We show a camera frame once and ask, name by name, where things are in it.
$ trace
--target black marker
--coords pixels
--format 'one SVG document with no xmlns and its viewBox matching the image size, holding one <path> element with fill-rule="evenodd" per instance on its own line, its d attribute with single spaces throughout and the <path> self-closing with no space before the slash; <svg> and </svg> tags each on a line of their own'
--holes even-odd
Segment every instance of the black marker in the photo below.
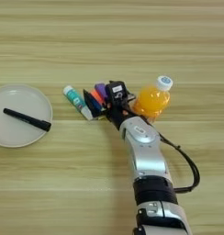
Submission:
<svg viewBox="0 0 224 235">
<path fill-rule="evenodd" d="M 25 114 L 18 113 L 16 111 L 8 109 L 8 108 L 4 108 L 4 113 L 13 117 L 13 118 L 27 122 L 28 124 L 35 126 L 36 128 L 43 129 L 45 131 L 50 131 L 51 123 L 48 121 L 39 120 L 39 119 L 30 117 L 30 116 L 27 116 Z"/>
</svg>

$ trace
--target wooden table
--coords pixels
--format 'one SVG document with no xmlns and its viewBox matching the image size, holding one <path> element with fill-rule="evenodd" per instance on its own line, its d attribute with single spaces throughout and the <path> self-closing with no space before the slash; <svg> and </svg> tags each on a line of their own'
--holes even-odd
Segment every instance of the wooden table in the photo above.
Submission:
<svg viewBox="0 0 224 235">
<path fill-rule="evenodd" d="M 224 0 L 0 0 L 0 86 L 50 99 L 51 132 L 0 147 L 0 235 L 127 235 L 136 207 L 126 147 L 107 121 L 87 122 L 62 95 L 71 84 L 124 80 L 138 93 L 160 74 L 172 102 L 155 126 L 199 166 L 178 196 L 195 235 L 224 235 Z M 175 185 L 185 161 L 162 146 Z"/>
</svg>

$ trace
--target orange juice bottle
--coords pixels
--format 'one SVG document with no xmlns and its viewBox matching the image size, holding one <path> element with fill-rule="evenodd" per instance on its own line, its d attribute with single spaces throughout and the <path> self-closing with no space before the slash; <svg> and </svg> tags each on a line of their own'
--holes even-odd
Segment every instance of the orange juice bottle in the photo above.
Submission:
<svg viewBox="0 0 224 235">
<path fill-rule="evenodd" d="M 173 83 L 170 77 L 158 77 L 156 85 L 144 87 L 140 91 L 132 108 L 133 111 L 153 122 L 167 107 L 170 100 L 169 90 Z"/>
</svg>

